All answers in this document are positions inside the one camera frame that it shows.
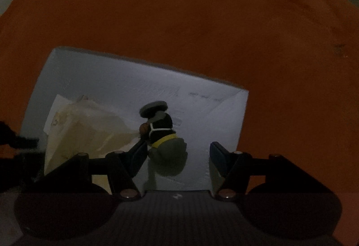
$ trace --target white bag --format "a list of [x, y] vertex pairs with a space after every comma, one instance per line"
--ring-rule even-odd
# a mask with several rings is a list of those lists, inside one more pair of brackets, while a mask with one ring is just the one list
[[51, 172], [81, 152], [88, 153], [90, 159], [103, 158], [138, 138], [138, 131], [93, 101], [82, 99], [68, 104], [56, 112], [51, 123], [44, 172]]

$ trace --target orange surface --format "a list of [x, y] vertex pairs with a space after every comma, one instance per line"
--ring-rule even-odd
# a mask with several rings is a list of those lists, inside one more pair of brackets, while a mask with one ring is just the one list
[[250, 95], [239, 150], [256, 158], [281, 153], [339, 192], [335, 236], [354, 245], [358, 22], [359, 10], [347, 0], [14, 0], [0, 17], [0, 116], [20, 129], [56, 46], [241, 85]]

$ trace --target yellow band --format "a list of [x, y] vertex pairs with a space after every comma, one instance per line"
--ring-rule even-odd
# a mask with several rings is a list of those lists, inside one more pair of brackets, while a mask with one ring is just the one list
[[162, 144], [165, 141], [168, 141], [168, 140], [170, 140], [172, 138], [177, 138], [177, 135], [176, 134], [171, 134], [171, 135], [164, 136], [163, 138], [160, 138], [157, 142], [154, 142], [151, 147], [157, 149], [160, 144]]

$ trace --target plush toy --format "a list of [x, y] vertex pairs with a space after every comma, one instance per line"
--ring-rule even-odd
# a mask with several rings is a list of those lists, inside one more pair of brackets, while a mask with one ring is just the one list
[[171, 116], [165, 112], [167, 109], [165, 101], [155, 101], [143, 106], [140, 116], [147, 121], [140, 126], [139, 131], [141, 138], [151, 146], [148, 156], [153, 162], [181, 171], [187, 160], [187, 144], [173, 130]]

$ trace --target metal screw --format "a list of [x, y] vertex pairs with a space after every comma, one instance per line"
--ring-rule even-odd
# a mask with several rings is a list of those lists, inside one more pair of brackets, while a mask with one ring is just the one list
[[120, 195], [123, 198], [135, 198], [137, 196], [137, 194], [138, 194], [138, 192], [131, 188], [124, 189], [120, 192]]
[[218, 195], [222, 198], [229, 199], [236, 196], [236, 192], [232, 189], [221, 189]]

